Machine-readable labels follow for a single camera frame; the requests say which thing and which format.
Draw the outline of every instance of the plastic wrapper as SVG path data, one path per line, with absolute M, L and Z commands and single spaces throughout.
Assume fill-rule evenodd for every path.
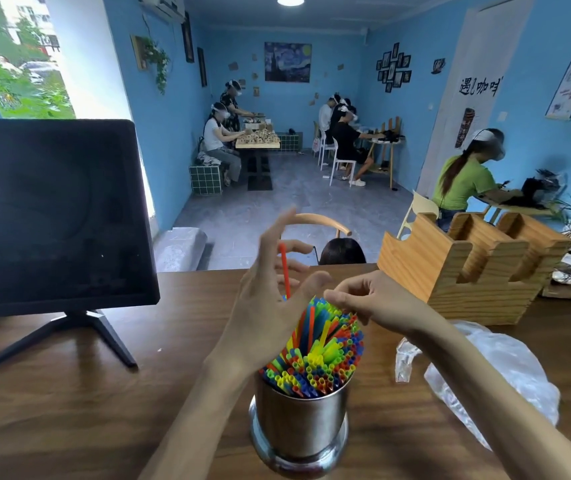
M 493 333 L 483 325 L 458 321 L 452 323 L 483 354 L 505 380 L 517 390 L 531 405 L 543 414 L 554 426 L 559 421 L 559 389 L 548 381 L 538 359 L 521 341 L 504 333 Z M 421 353 L 407 339 L 397 346 L 395 375 L 397 382 L 409 382 L 412 361 Z M 434 364 L 425 371 L 425 380 L 432 391 L 462 421 L 466 428 L 487 449 L 491 449 L 483 435 L 474 425 L 465 408 L 446 384 Z

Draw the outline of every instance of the left hand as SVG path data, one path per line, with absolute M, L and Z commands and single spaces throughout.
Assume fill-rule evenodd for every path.
M 278 245 L 285 226 L 296 214 L 296 209 L 281 214 L 260 238 L 258 257 L 241 279 L 241 286 L 221 338 L 211 355 L 224 360 L 234 373 L 249 377 L 252 372 L 271 362 L 285 347 L 296 329 L 301 314 L 310 300 L 321 293 L 332 278 L 325 271 L 317 271 L 303 283 L 290 279 L 298 287 L 290 299 L 284 301 L 279 291 L 283 275 Z M 309 254 L 312 246 L 301 241 L 283 241 L 287 252 Z M 304 273 L 309 266 L 288 260 L 288 269 Z

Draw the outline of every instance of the stainless steel container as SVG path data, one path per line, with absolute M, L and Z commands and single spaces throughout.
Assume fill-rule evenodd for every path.
M 251 437 L 259 457 L 290 478 L 311 479 L 336 466 L 347 441 L 348 383 L 314 399 L 290 397 L 255 377 Z

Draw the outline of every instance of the jeans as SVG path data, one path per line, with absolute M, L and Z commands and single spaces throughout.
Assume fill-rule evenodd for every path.
M 229 148 L 221 147 L 217 148 L 216 150 L 210 150 L 206 153 L 211 157 L 221 160 L 223 163 L 227 163 L 230 166 L 228 176 L 230 177 L 231 181 L 239 181 L 239 175 L 241 174 L 241 158 L 239 158 L 239 152 Z
M 450 230 L 450 224 L 452 224 L 452 219 L 455 215 L 459 212 L 465 212 L 465 209 L 458 209 L 458 210 L 450 210 L 450 209 L 441 209 L 441 217 L 436 220 L 436 225 L 439 226 L 443 232 L 448 232 Z

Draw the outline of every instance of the monitor screen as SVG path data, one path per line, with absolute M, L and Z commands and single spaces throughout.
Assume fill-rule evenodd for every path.
M 0 120 L 0 316 L 158 300 L 134 124 Z

